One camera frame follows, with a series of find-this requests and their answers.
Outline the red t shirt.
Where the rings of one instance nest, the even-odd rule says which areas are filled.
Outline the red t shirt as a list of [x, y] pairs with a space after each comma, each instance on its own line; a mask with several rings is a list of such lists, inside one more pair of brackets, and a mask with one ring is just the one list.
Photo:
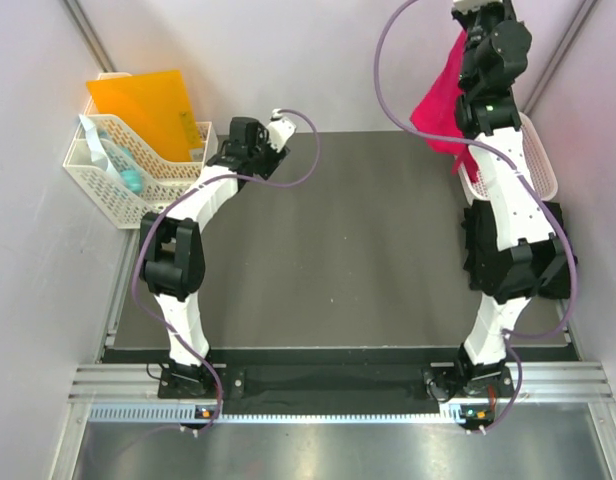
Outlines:
[[[433, 135], [457, 138], [463, 136], [456, 124], [455, 104], [461, 94], [458, 83], [466, 39], [467, 34], [461, 31], [450, 50], [442, 72], [413, 110], [410, 121], [416, 129]], [[427, 144], [433, 151], [452, 155], [455, 158], [452, 167], [453, 174], [456, 174], [463, 166], [469, 181], [477, 182], [478, 165], [467, 145], [441, 140], [427, 140]]]

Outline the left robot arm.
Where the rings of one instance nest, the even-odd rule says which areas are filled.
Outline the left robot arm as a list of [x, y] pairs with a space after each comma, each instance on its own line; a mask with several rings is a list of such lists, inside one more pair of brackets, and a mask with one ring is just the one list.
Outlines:
[[146, 248], [139, 270], [167, 323], [170, 351], [162, 371], [160, 398], [194, 399], [215, 392], [215, 374], [202, 361], [210, 352], [199, 310], [198, 292], [206, 272], [201, 233], [249, 177], [267, 180], [288, 154], [295, 124], [275, 110], [266, 125], [234, 117], [229, 137], [200, 170], [181, 203], [159, 220], [144, 215], [140, 241]]

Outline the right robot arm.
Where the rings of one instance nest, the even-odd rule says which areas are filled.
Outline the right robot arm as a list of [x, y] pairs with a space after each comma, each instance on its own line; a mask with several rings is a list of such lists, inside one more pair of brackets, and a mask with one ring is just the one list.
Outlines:
[[436, 385], [475, 396], [501, 379], [508, 332], [531, 299], [563, 277], [571, 256], [557, 209], [534, 190], [513, 94], [532, 36], [509, 1], [456, 1], [452, 16], [466, 34], [455, 118], [488, 198], [465, 209], [462, 224], [464, 268], [482, 294], [476, 320]]

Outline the orange plastic folder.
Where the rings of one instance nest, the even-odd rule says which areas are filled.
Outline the orange plastic folder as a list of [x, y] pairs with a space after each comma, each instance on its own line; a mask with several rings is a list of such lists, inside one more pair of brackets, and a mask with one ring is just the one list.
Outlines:
[[161, 158], [203, 159], [204, 142], [180, 71], [92, 80], [86, 86], [99, 113], [123, 120]]

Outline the teal object in organizer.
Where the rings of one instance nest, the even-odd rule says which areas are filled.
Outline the teal object in organizer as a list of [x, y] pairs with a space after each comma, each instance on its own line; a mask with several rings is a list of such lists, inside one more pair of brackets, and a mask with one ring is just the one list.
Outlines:
[[[107, 133], [107, 131], [103, 129], [97, 130], [98, 136], [100, 140], [105, 139], [107, 141], [112, 141], [111, 137]], [[119, 149], [126, 155], [128, 158], [134, 158], [131, 152], [122, 146], [119, 146]], [[112, 156], [109, 148], [104, 146], [104, 152], [107, 155], [107, 167], [106, 172], [111, 175], [118, 183], [125, 186], [128, 190], [130, 190], [134, 194], [140, 194], [143, 190], [143, 181], [141, 179], [140, 174], [134, 169], [125, 169], [123, 171], [118, 170], [112, 163]]]

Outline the white plastic basket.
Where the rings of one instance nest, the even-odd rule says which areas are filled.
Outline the white plastic basket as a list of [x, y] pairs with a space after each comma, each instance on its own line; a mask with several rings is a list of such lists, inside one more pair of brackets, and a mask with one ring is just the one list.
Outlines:
[[[531, 119], [523, 112], [520, 113], [520, 118], [525, 160], [535, 191], [543, 201], [552, 201], [558, 193], [558, 181], [551, 162]], [[461, 162], [458, 175], [469, 204], [475, 200], [487, 201], [489, 199], [481, 174], [477, 175], [476, 182], [472, 182], [465, 163]]]

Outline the white file organizer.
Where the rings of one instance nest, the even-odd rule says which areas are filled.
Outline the white file organizer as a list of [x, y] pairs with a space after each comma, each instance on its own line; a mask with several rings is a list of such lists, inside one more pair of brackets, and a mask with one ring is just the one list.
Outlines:
[[[129, 73], [107, 73], [95, 80], [131, 76]], [[63, 162], [66, 172], [84, 193], [119, 229], [136, 229], [149, 211], [159, 212], [184, 193], [199, 177], [205, 162], [217, 152], [218, 140], [212, 123], [199, 121], [197, 129], [204, 142], [200, 162], [170, 162], [161, 158], [123, 120], [97, 111], [92, 96], [80, 113], [79, 125]], [[107, 131], [112, 141], [100, 140], [97, 130]], [[106, 172], [109, 148], [113, 165], [120, 171], [136, 170], [143, 181], [143, 190], [134, 194]], [[119, 149], [127, 148], [134, 158]]]

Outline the black folded t shirt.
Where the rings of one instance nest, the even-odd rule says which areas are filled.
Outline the black folded t shirt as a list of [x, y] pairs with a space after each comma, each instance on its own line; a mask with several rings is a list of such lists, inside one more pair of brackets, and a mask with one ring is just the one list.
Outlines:
[[476, 200], [464, 210], [467, 257], [463, 269], [469, 288], [503, 304], [517, 298], [568, 299], [570, 274], [563, 243], [556, 235], [529, 243], [522, 239], [511, 248], [499, 250], [492, 207]]

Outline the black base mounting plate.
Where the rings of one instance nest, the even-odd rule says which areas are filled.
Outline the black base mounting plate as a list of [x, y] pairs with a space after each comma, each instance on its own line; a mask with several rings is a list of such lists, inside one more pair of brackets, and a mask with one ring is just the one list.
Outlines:
[[278, 405], [290, 409], [304, 403], [325, 409], [365, 401], [446, 402], [456, 396], [507, 394], [509, 376], [461, 381], [450, 367], [414, 365], [232, 365], [218, 371], [223, 399], [241, 408]]

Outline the aluminium frame rail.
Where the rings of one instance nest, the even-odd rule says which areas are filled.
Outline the aluminium frame rail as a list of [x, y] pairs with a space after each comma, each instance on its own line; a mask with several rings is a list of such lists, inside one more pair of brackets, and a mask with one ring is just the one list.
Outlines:
[[[68, 398], [73, 403], [202, 405], [216, 404], [214, 394], [198, 399], [161, 398], [159, 368], [142, 364], [96, 364], [77, 369]], [[605, 403], [614, 400], [609, 381], [597, 362], [525, 362], [511, 368], [516, 384], [522, 381], [519, 403]]]

